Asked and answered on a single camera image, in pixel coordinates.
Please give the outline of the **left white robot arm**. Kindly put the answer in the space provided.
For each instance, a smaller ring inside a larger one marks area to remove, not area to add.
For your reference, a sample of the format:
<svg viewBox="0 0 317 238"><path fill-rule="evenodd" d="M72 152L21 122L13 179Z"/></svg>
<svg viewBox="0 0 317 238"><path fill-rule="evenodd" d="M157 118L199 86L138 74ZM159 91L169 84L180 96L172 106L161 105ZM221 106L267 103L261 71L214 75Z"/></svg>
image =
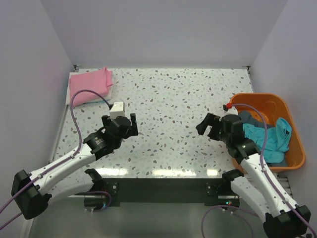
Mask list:
<svg viewBox="0 0 317 238"><path fill-rule="evenodd" d="M123 139L138 135L136 115L130 118L103 116L103 127L80 139L80 145L36 171L17 172L13 179L11 195L26 220L43 213L54 197L51 189L76 170L118 149Z"/></svg>

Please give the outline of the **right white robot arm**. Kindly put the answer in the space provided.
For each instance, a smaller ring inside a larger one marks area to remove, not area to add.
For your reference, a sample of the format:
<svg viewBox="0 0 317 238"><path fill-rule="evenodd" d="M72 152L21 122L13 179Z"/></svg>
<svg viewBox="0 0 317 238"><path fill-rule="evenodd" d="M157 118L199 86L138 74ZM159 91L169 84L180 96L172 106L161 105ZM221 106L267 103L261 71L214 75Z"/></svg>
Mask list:
<svg viewBox="0 0 317 238"><path fill-rule="evenodd" d="M196 127L198 134L204 134L208 126L211 127L208 137L224 142L230 156L252 179L248 181L238 169L223 173L222 192L241 197L262 221L267 237L298 238L305 235L311 217L308 207L300 206L285 191L261 158L257 145L245 137L238 114L228 113L220 117L208 113Z"/></svg>

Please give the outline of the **orange plastic basket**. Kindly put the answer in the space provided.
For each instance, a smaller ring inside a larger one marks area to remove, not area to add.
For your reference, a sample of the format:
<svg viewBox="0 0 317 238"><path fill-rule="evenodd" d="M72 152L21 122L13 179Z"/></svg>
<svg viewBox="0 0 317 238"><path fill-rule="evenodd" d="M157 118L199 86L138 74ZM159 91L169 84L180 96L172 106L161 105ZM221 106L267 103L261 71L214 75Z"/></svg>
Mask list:
<svg viewBox="0 0 317 238"><path fill-rule="evenodd" d="M230 99L231 104L248 104L257 109L265 122L275 125L279 118L285 119L291 126L291 138L289 150L285 154L286 166L273 166L270 169L274 173L293 171L299 169L306 159L306 154L289 112L286 102L279 96L271 93L239 93Z"/></svg>

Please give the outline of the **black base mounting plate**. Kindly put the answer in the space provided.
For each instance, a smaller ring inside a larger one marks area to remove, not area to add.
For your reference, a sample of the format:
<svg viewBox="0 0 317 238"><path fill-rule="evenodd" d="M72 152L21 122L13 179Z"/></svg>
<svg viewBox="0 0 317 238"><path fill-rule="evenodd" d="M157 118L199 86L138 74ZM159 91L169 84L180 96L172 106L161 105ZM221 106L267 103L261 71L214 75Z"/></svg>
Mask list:
<svg viewBox="0 0 317 238"><path fill-rule="evenodd" d="M201 203L205 206L240 206L240 197L221 178L105 178L76 195L85 195L86 206L101 207L109 196L111 206L121 203Z"/></svg>

